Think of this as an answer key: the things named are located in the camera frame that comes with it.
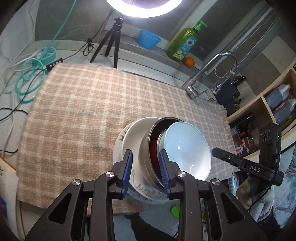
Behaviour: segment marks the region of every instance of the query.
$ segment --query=checkered cloth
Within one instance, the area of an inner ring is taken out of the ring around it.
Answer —
[[[147,116],[180,118],[196,126],[211,149],[235,153],[221,105],[190,100],[181,89],[116,69],[61,64],[40,87],[23,129],[18,199],[47,208],[73,179],[88,181],[110,171],[118,134]],[[227,178],[235,170],[212,158],[208,180]],[[130,196],[113,201],[115,214],[150,207]]]

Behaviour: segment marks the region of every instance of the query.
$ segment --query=screw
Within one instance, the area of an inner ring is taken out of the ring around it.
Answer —
[[[114,175],[114,172],[106,172],[106,177],[113,177]]]
[[[186,172],[180,171],[180,172],[178,172],[178,176],[179,177],[185,177],[186,176]]]
[[[220,184],[220,180],[217,179],[217,178],[214,178],[211,180],[211,183],[214,184],[214,185],[219,185]]]
[[[80,183],[81,183],[81,181],[79,179],[75,179],[72,181],[73,186],[78,186]]]

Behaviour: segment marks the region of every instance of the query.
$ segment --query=orange fruit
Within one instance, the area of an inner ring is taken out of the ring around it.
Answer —
[[[189,68],[191,68],[195,65],[194,59],[189,56],[187,56],[183,59],[183,63]]]

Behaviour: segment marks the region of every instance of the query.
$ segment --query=faucet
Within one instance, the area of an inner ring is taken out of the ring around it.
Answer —
[[[229,80],[230,76],[232,74],[235,74],[235,72],[237,71],[237,58],[236,56],[229,51],[223,51],[220,53],[217,53],[207,64],[205,64],[193,77],[190,77],[181,87],[180,89],[185,90],[187,92],[187,94],[189,95],[189,97],[191,99],[195,99],[196,97],[199,96],[198,92],[193,88],[193,85],[195,84],[195,81],[198,79],[198,77],[200,77],[204,72],[207,71],[207,69],[210,67],[210,65],[216,61],[218,61],[220,58],[224,57],[224,56],[231,56],[234,60],[234,64],[233,67],[230,69],[229,71],[229,75],[228,77],[220,84],[217,84],[215,86],[212,87],[212,92],[214,94],[217,94],[222,85]]]

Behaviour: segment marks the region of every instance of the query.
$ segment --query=ribbed blue cup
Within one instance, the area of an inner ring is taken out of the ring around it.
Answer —
[[[161,41],[160,37],[158,37],[156,34],[151,33],[147,30],[141,29],[140,36],[138,38],[138,43],[142,47],[146,49],[152,49],[160,41]]]

